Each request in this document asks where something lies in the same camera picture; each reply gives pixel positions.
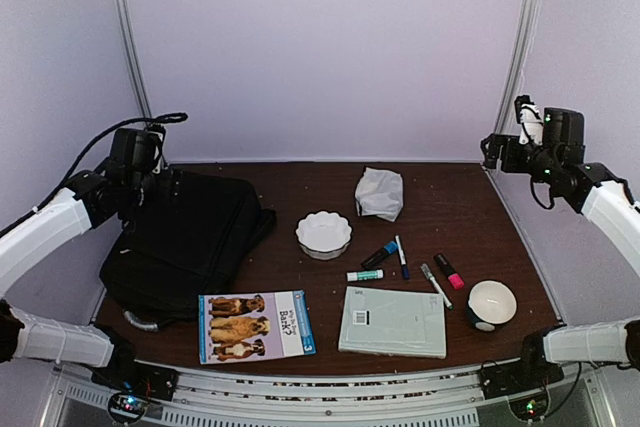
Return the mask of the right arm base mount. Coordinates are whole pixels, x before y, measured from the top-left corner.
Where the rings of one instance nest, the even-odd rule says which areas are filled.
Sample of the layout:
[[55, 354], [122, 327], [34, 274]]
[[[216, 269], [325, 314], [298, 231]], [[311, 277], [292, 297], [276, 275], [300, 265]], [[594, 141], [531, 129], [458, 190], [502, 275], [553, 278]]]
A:
[[559, 365], [531, 366], [522, 359], [497, 363], [488, 361], [478, 371], [486, 400], [505, 397], [510, 412], [519, 421], [542, 421], [551, 413], [549, 387], [564, 379]]

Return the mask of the grey notebook with barcode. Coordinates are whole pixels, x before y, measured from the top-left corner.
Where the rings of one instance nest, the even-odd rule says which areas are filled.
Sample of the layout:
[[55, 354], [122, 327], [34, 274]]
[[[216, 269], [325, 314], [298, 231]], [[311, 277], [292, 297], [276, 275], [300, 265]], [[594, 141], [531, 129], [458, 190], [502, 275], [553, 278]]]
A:
[[338, 350], [444, 359], [447, 346], [442, 296], [347, 287]]

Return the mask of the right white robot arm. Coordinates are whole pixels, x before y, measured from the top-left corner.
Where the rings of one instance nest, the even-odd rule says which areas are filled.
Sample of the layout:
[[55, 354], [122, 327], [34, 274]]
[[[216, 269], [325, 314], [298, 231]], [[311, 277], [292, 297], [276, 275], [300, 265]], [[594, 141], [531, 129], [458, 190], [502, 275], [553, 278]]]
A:
[[[491, 134], [480, 142], [483, 166], [524, 173], [530, 183], [549, 186], [547, 210], [562, 198], [595, 225], [634, 269], [639, 269], [639, 202], [628, 182], [601, 163], [585, 163], [584, 146], [559, 138], [553, 143], [519, 142], [515, 135]], [[639, 368], [639, 317], [583, 326], [562, 326], [529, 336], [523, 359], [513, 366], [519, 387], [535, 387], [551, 364], [604, 363]]]

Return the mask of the dog picture book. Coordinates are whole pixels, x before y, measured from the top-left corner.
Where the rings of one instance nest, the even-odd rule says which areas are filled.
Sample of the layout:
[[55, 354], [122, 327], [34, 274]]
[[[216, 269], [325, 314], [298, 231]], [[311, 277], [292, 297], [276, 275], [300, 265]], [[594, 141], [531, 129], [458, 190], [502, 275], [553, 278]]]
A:
[[316, 353], [305, 292], [201, 295], [199, 362], [222, 365]]

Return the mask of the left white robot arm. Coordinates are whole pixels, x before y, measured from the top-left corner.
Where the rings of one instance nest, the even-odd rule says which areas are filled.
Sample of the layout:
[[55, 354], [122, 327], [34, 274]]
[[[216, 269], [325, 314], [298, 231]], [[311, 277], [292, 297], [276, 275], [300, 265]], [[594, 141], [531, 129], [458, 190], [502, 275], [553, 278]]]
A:
[[[71, 169], [43, 204], [1, 232], [1, 291], [69, 241], [112, 217], [123, 222], [150, 199], [161, 172], [166, 131], [110, 128], [108, 157], [94, 170]], [[123, 391], [144, 380], [133, 346], [108, 327], [81, 326], [30, 314], [1, 303], [1, 359], [31, 358], [93, 368]]]

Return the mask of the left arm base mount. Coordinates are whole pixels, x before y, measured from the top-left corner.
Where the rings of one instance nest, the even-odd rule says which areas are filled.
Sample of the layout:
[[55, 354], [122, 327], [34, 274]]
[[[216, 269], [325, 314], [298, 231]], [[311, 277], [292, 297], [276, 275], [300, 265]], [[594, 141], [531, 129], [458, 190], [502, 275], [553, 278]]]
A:
[[179, 373], [175, 369], [135, 362], [128, 373], [114, 367], [90, 367], [91, 381], [113, 390], [107, 400], [109, 417], [121, 426], [132, 426], [148, 414], [161, 410], [162, 401], [171, 401]]

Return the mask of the black student backpack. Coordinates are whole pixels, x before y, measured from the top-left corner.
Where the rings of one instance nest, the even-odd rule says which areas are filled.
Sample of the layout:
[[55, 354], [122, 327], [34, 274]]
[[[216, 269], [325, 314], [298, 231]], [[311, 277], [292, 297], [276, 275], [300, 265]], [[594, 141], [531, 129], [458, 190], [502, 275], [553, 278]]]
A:
[[276, 222], [250, 182], [180, 171], [170, 199], [144, 206], [118, 237], [100, 279], [139, 330], [193, 321], [200, 296], [226, 291]]

